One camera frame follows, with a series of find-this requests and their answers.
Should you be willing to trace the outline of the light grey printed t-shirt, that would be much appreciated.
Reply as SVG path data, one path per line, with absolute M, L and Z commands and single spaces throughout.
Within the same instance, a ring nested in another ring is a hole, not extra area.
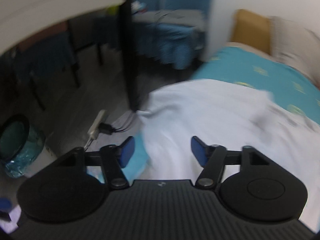
M 300 220 L 319 230 L 319 125 L 276 105 L 272 94 L 202 79 L 153 91 L 142 122 L 148 179 L 195 180 L 201 167 L 191 138 L 229 150 L 253 146 L 299 178 L 308 190 Z

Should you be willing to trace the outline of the white floor power strip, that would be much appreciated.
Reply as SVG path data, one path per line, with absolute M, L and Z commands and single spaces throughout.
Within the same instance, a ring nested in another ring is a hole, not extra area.
M 106 117 L 107 117 L 106 111 L 104 109 L 100 110 L 87 132 L 88 140 L 84 146 L 84 150 L 87 150 L 91 145 L 91 143 L 97 139 L 99 134 L 99 125 L 106 120 Z

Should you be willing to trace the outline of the teal bagged waste bin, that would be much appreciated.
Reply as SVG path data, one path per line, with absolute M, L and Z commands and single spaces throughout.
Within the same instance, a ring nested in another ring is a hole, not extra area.
M 1 125 L 1 165 L 11 178 L 25 174 L 44 149 L 44 133 L 26 118 L 12 119 Z

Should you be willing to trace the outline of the teal patterned bed sheet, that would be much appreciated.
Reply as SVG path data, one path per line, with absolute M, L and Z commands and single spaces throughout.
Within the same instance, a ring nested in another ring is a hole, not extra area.
M 300 72 L 284 64 L 270 61 L 239 47 L 225 47 L 189 81 L 202 79 L 270 92 L 276 105 L 290 113 L 305 116 L 319 125 L 319 90 Z M 129 181 L 144 174 L 150 160 L 144 148 L 139 116 L 138 123 L 136 149 L 123 170 Z

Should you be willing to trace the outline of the grey pillow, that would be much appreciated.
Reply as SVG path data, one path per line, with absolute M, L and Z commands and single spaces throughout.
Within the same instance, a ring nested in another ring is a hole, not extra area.
M 271 55 L 313 83 L 319 82 L 319 36 L 301 24 L 271 17 Z

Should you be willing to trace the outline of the grey cloth on chair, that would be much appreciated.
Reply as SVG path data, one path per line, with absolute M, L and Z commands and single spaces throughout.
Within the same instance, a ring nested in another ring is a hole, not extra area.
M 193 27 L 199 31 L 206 30 L 206 20 L 200 10 L 157 10 L 137 13 L 132 16 L 136 23 L 165 23 Z

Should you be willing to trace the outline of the blue covered chair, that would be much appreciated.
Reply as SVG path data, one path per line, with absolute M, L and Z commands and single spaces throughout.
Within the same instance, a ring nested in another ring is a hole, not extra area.
M 170 64 L 176 70 L 188 68 L 206 44 L 208 11 L 211 0 L 133 0 L 133 15 L 157 10 L 200 10 L 206 30 L 165 23 L 136 23 L 136 44 L 140 56 Z

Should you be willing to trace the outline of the white desk black frame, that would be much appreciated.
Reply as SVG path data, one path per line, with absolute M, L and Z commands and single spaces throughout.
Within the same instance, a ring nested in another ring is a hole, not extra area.
M 1 53 L 22 44 L 28 48 L 45 38 L 71 31 L 69 20 L 83 14 L 120 5 L 120 59 L 129 106 L 139 107 L 137 71 L 129 66 L 136 57 L 131 16 L 132 0 L 1 0 Z

